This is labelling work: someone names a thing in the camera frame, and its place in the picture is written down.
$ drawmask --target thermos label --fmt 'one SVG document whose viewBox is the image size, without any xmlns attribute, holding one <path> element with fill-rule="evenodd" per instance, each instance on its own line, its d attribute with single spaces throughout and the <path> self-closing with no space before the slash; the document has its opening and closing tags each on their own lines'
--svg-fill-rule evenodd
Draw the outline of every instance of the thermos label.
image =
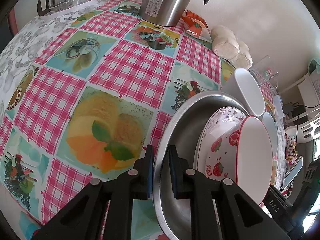
<svg viewBox="0 0 320 240">
<path fill-rule="evenodd" d="M 163 0 L 149 0 L 145 13 L 152 17 L 157 17 L 162 1 Z"/>
</svg>

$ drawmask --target black cable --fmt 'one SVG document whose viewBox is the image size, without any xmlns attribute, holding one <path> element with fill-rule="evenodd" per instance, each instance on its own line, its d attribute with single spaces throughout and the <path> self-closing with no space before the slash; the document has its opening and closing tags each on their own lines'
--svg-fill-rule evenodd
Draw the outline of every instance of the black cable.
<svg viewBox="0 0 320 240">
<path fill-rule="evenodd" d="M 304 106 L 304 107 L 306 107 L 306 108 L 315 108 L 315 107 L 317 107 L 317 106 L 320 106 L 320 104 L 317 104 L 316 106 L 305 106 L 305 105 L 300 105 L 298 102 L 296 102 L 296 103 L 293 103 L 292 104 L 294 107 L 298 107 L 298 106 Z"/>
<path fill-rule="evenodd" d="M 298 125 L 299 125 L 299 115 L 300 115 L 300 109 L 299 109 L 299 112 L 298 112 L 298 119 L 297 119 L 297 133 L 296 133 L 296 145 L 297 145 L 297 141 L 298 141 Z"/>
</svg>

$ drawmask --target white bowl with red rim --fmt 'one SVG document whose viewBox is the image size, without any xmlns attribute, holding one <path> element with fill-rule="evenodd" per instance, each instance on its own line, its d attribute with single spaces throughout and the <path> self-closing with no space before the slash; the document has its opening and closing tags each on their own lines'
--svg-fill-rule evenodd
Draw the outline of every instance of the white bowl with red rim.
<svg viewBox="0 0 320 240">
<path fill-rule="evenodd" d="M 236 126 L 247 115 L 239 109 L 226 106 L 220 108 L 209 118 L 199 137 L 193 168 L 205 174 L 205 161 L 211 148 L 212 141 L 218 139 L 222 134 Z"/>
<path fill-rule="evenodd" d="M 207 154 L 205 175 L 230 178 L 260 204 L 269 188 L 272 147 L 263 123 L 249 115 L 215 141 Z"/>
</svg>

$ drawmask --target strawberry print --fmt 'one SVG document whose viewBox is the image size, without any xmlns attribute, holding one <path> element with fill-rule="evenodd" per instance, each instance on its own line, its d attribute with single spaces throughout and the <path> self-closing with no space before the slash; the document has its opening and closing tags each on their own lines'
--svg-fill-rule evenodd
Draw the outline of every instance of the strawberry print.
<svg viewBox="0 0 320 240">
<path fill-rule="evenodd" d="M 222 142 L 222 138 L 218 138 L 218 140 L 216 140 L 212 146 L 211 146 L 211 151 L 212 152 L 217 152 L 221 146 L 221 142 Z"/>
<path fill-rule="evenodd" d="M 231 146 L 237 145 L 238 136 L 239 136 L 239 130 L 237 130 L 237 131 L 233 132 L 232 134 L 230 134 L 229 143 L 230 143 Z"/>
<path fill-rule="evenodd" d="M 214 167 L 213 167 L 213 174 L 214 176 L 220 177 L 221 174 L 223 172 L 223 166 L 221 163 L 217 163 Z"/>
</svg>

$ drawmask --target plastic container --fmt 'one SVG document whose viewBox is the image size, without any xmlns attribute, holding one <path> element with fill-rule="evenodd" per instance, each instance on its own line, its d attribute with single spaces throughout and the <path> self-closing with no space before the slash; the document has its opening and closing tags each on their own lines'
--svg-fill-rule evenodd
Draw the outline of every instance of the plastic container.
<svg viewBox="0 0 320 240">
<path fill-rule="evenodd" d="M 282 104 L 281 97 L 279 95 L 275 95 L 273 97 L 273 105 L 274 105 L 275 109 L 277 110 L 279 117 L 284 118 L 285 115 L 282 110 L 283 104 Z"/>
</svg>

